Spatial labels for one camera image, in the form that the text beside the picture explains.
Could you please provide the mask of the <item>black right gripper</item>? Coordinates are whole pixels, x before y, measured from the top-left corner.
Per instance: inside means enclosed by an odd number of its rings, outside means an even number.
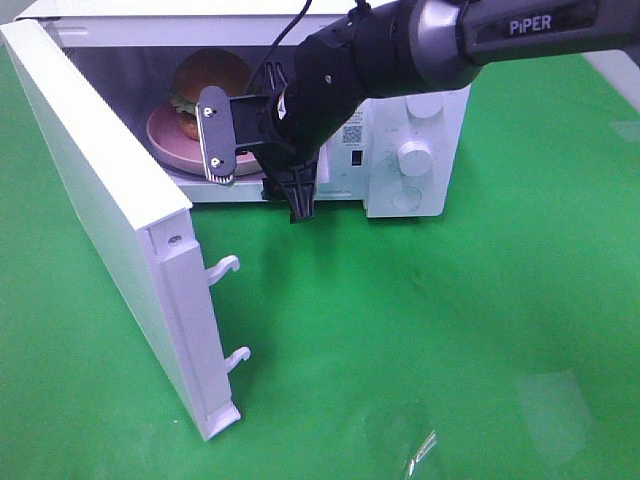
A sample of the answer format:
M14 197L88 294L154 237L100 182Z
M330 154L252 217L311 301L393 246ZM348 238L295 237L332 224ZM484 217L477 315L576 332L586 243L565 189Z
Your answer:
M262 95L269 102L270 140L255 156L265 174L262 198L286 202L291 223L314 218L319 147L368 98L392 88L392 27L326 27L295 49L290 82L283 63L266 61Z

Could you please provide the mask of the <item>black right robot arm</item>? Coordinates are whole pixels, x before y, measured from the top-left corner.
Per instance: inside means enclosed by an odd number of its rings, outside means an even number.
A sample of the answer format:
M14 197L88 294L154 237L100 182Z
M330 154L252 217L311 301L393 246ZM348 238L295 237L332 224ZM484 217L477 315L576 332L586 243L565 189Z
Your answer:
M487 64L625 49L635 1L393 1L360 4L296 47L292 79L268 101L263 196L314 215L315 154L367 99L458 90Z

